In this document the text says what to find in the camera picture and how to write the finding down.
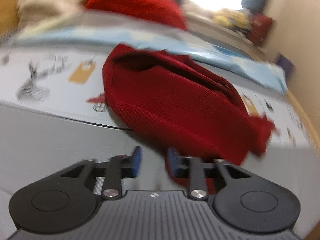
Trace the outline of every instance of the red clothing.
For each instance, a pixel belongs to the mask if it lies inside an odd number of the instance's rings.
[[[172,0],[89,0],[85,7],[126,14],[186,30],[183,13]]]
[[[106,101],[133,131],[164,153],[239,165],[266,150],[273,123],[249,116],[236,89],[188,56],[118,45],[103,70]]]

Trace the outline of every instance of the purple object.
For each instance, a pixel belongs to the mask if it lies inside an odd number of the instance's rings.
[[[285,78],[288,79],[294,69],[293,63],[280,53],[275,63],[282,67],[285,73]]]

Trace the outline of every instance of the black circular pad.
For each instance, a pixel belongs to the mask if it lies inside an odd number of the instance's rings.
[[[245,208],[253,212],[268,212],[278,205],[278,200],[275,196],[268,192],[257,190],[244,193],[240,201]]]
[[[260,234],[291,228],[300,213],[292,192],[259,176],[229,180],[213,208],[231,226]]]
[[[92,192],[73,178],[43,179],[17,191],[9,203],[15,224],[27,231],[52,234],[71,230],[93,214]]]
[[[47,190],[36,194],[31,202],[40,211],[52,212],[64,208],[69,202],[69,197],[62,191]]]

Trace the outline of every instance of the blue object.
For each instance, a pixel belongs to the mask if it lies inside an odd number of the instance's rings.
[[[132,174],[133,174],[133,177],[137,177],[140,163],[141,163],[141,147],[138,146],[135,148],[132,157],[133,157]]]
[[[226,49],[217,45],[212,44],[212,46],[214,46],[218,51],[222,52],[224,55],[226,56],[235,56],[235,57],[242,57],[242,58],[248,58],[251,59],[249,57],[246,57],[245,55],[242,55],[240,53],[237,53],[235,51],[232,51],[230,49]]]
[[[177,176],[177,171],[178,171],[178,159],[179,156],[177,155],[177,151],[170,147],[168,148],[168,160],[169,160],[169,168],[170,168],[170,173],[172,177]]]
[[[288,78],[294,70],[293,63],[285,56],[283,56],[281,53],[279,53],[278,59],[276,60],[276,64],[284,70],[286,78]]]

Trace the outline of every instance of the white wall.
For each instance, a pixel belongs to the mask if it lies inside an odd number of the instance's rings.
[[[320,0],[269,0],[264,13],[277,21],[267,59],[280,52],[295,65],[289,90],[320,133]]]

